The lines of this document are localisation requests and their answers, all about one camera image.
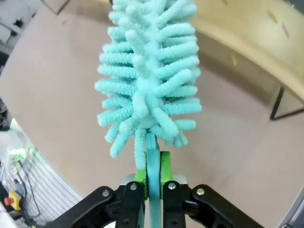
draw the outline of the cable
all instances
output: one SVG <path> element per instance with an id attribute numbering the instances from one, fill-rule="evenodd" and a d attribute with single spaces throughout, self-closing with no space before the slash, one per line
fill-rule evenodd
<path id="1" fill-rule="evenodd" d="M 22 209 L 21 209 L 21 213 L 23 214 L 24 211 L 25 211 L 25 203 L 26 203 L 26 200 L 27 200 L 28 191 L 27 191 L 27 186 L 25 185 L 25 183 L 24 183 L 23 179 L 21 178 L 19 172 L 17 172 L 17 176 L 20 178 L 21 184 L 22 184 L 22 186 L 24 188 L 24 200 L 23 200 L 23 205 L 22 205 Z"/>
<path id="2" fill-rule="evenodd" d="M 33 191 L 33 188 L 32 188 L 32 184 L 31 184 L 30 179 L 29 179 L 29 175 L 28 175 L 27 172 L 25 172 L 25 169 L 24 169 L 22 163 L 21 163 L 20 161 L 18 161 L 18 163 L 19 163 L 19 165 L 21 166 L 22 170 L 24 171 L 27 180 L 29 181 L 28 183 L 29 183 L 29 187 L 30 187 L 30 190 L 31 190 L 31 193 L 32 193 L 32 196 L 33 196 L 33 200 L 34 200 L 34 203 L 35 203 L 35 205 L 36 205 L 36 207 L 37 207 L 37 210 L 38 210 L 38 214 L 37 214 L 37 215 L 35 215 L 35 216 L 30 216 L 30 217 L 31 217 L 32 219 L 33 219 L 33 218 L 37 218 L 37 217 L 41 214 L 41 211 L 40 211 L 40 208 L 39 208 L 39 206 L 38 206 L 38 204 L 37 204 L 37 202 L 36 202 L 35 194 L 34 194 L 34 191 Z"/>

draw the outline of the black metal leg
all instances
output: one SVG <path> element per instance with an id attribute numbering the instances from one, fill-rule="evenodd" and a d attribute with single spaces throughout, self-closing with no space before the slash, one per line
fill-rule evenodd
<path id="1" fill-rule="evenodd" d="M 278 110 L 278 108 L 281 104 L 283 94 L 284 94 L 284 88 L 281 87 L 279 95 L 277 96 L 277 99 L 275 101 L 274 108 L 273 108 L 272 113 L 270 115 L 271 120 L 280 120 L 280 119 L 284 119 L 284 118 L 287 118 L 287 117 L 290 117 L 290 116 L 293 116 L 293 115 L 300 114 L 300 113 L 304 112 L 304 108 L 301 108 L 301 109 L 292 111 L 290 113 L 286 113 L 286 114 L 283 114 L 283 115 L 280 115 L 280 116 L 276 116 L 276 112 L 277 112 L 277 110 Z"/>

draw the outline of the white panel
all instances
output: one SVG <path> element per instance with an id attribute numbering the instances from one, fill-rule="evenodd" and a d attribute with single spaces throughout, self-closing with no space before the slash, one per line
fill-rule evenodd
<path id="1" fill-rule="evenodd" d="M 36 202 L 41 211 L 41 214 L 35 218 L 37 222 L 45 224 L 53 221 L 82 199 L 82 197 L 49 166 L 38 152 L 34 152 L 26 159 L 24 162 L 24 170 L 28 174 L 28 179 L 23 170 L 20 170 L 19 173 L 27 187 L 26 209 L 31 216 L 38 214 L 30 190 L 30 181 Z M 17 175 L 12 170 L 5 170 L 3 166 L 0 171 L 0 178 L 2 184 L 8 191 L 15 190 L 16 187 L 13 181 L 17 178 Z M 23 227 L 21 221 L 17 221 L 17 224 L 19 227 Z"/>

